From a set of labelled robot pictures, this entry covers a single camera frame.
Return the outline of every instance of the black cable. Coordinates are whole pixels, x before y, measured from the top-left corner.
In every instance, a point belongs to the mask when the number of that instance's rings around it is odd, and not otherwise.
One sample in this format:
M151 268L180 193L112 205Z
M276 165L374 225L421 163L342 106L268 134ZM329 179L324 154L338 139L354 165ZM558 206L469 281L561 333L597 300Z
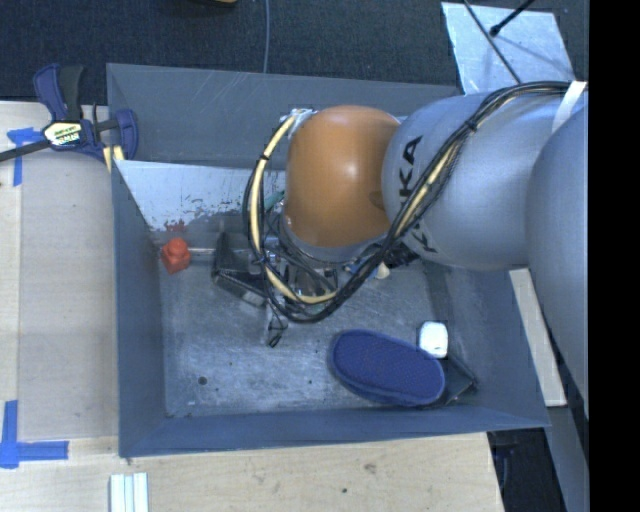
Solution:
M270 233L273 233L276 236L278 236L278 229L274 226L274 222L277 225L277 223L279 222L279 219L280 219L280 215L270 216L268 212L266 212L266 225L269 228L269 231L267 231L265 238L267 238ZM284 249L285 254L283 254L282 252L278 251L273 247L268 249L269 252L275 254L276 256L279 256L280 258L283 258L283 259L286 259L287 261L292 262L296 267L298 267L299 269L307 273L314 280L316 285L319 286L320 288L324 288L326 291L334 291L335 288L331 285L331 283L327 280L327 278L319 275L315 271L315 269L310 267L301 257L298 257L296 255L295 247L290 246L289 242L285 240L286 239L282 239L278 237L278 241L280 245L282 245L282 248Z
M507 16L505 19L503 19L500 23L496 23L493 27L491 27L491 30L489 30L489 34L491 35L491 37L496 37L500 31L512 20L514 19L516 16L519 16L521 12L523 12L524 10L526 10L527 7L529 7L533 2L535 2L536 0L527 0L525 3L523 3L520 7L518 7L515 11L513 11L511 14L509 14L509 16Z
M483 102L480 104L476 112L471 115L462 125L454 131L445 141L445 143L440 147L437 151L436 155L432 158L429 165L422 171L418 180L413 187L413 190L407 200L402 205L400 211L396 214L393 222L391 223L391 227L387 232L387 236L379 243L377 249L371 254L371 256L360 265L350 279L337 290L335 296L329 299L326 302L318 303L318 304L304 304L302 301L300 303L294 304L290 299L284 300L284 304L278 300L274 292L273 285L268 281L265 275L265 288L266 294L269 298L269 301L273 304L273 306L280 311L283 315L285 315L290 320L299 323L314 323L320 320L323 320L330 316L334 311L336 311L346 300L348 300L368 279L373 271L375 271L378 266L384 261L385 256L389 253L390 250L395 246L398 240L402 239L402 237L410 230L413 229L413 226L416 222L422 218L422 216L427 212L427 210L431 207L431 205L435 202L436 198L440 194L440 192L444 189L444 185L448 181L449 177L452 174L452 170L455 167L459 154L464 146L465 141L469 136L471 136L477 130L477 127L487 119L491 114L493 114L496 110L504 106L506 103L511 100L524 95L524 94L563 94L569 87L568 82L550 82L550 81L541 81L541 82L532 82L527 84L518 84L512 87L506 87L504 89L497 90L491 94L489 94ZM427 180L430 178L431 173L436 168L437 165L442 165L443 169L440 171L438 178L429 186L428 192L425 198L422 199L422 205L416 209L413 213L412 219L409 222L406 222L404 225L401 225L404 221L404 218L408 212L408 209L411 208L411 205L416 200L418 194L421 189L426 185ZM254 169L254 173L249 180L249 186L253 184L253 180L255 177L256 169ZM261 259L257 248L254 247L253 241L250 238L250 244L254 250L256 258L258 260ZM292 264L296 265L301 263L300 261L296 261L295 258L288 258L288 255L282 256L284 259L288 260ZM274 274L279 275L277 269L273 268L270 262L263 260L260 261L260 264L263 268L268 268ZM303 265L302 268L305 271L315 272L310 267ZM291 292L293 296L295 293L289 286L285 283L282 283L288 291Z
M266 73L269 64L269 42L271 40L271 6L269 0L264 0L264 17L265 17L265 41L264 41L264 60L262 63L262 72Z

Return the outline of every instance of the blue clamp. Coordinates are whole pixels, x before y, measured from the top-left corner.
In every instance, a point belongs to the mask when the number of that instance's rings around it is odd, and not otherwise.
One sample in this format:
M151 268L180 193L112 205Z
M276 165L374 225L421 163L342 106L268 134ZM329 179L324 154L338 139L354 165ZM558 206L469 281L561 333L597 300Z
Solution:
M82 119L78 83L83 70L82 66L49 64L34 75L33 85L38 101L51 114L51 123L42 130L43 135L55 151L75 151L104 162L105 145L100 141L100 131L118 127L122 151L126 158L133 158L138 148L138 130L133 111L118 110L116 123L98 123L94 118L92 124Z
M69 441L21 443L17 440L17 425L18 401L6 402L0 440L0 468L16 469L20 466L20 462L69 458Z

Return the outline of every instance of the black object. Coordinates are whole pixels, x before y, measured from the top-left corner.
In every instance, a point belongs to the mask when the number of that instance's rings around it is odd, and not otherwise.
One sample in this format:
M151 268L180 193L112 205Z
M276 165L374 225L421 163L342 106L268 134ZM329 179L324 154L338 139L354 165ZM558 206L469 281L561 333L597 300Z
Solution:
M408 265L418 259L418 255L413 252L404 242L399 242L392 247L384 257L384 264L390 269Z
M264 277L259 271L250 272L248 255L248 251L245 251L245 257L236 254L231 249L229 235L223 231L216 243L211 277L220 288L249 304L260 307L266 302Z
M518 16L522 11L524 11L527 7L529 7L536 0L526 0L520 7L518 7L515 11L513 11L509 16L503 19L500 23L495 24L489 30L489 34L492 37L496 37L498 33L516 16Z
M216 7L233 7L237 2L221 2L219 0L188 0L192 4L211 5Z
M544 429L489 431L487 438L506 512L568 511Z
M445 389L442 396L430 407L439 407L458 402L466 393L478 389L478 382L471 371L452 354L440 360L444 371Z

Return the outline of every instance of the black floor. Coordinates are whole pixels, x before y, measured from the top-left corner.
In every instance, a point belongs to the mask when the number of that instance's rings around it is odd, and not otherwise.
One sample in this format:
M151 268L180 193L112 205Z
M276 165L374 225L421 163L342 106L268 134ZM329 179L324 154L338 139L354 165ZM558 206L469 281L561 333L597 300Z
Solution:
M576 77L588 80L589 0L530 9L555 14ZM0 48L0 99L34 100L33 74L52 62L87 68L83 104L107 103L108 62L457 84L435 0L13 0L0 8ZM507 512L564 512L543 430L490 440Z

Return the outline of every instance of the blue tape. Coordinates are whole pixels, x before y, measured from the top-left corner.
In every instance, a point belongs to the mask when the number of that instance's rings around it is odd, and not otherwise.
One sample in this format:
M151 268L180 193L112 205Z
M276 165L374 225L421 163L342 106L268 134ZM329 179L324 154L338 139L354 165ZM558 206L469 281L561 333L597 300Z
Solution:
M4 404L2 440L0 441L0 468L16 469L20 462L32 460L66 460L69 441L21 443L18 441L18 401Z
M20 147L23 144L30 144L32 142L39 142L44 140L44 136L33 128L20 128L18 130L9 130L7 137L13 142L16 147ZM17 187L22 183L22 157L16 158L13 166L13 186Z

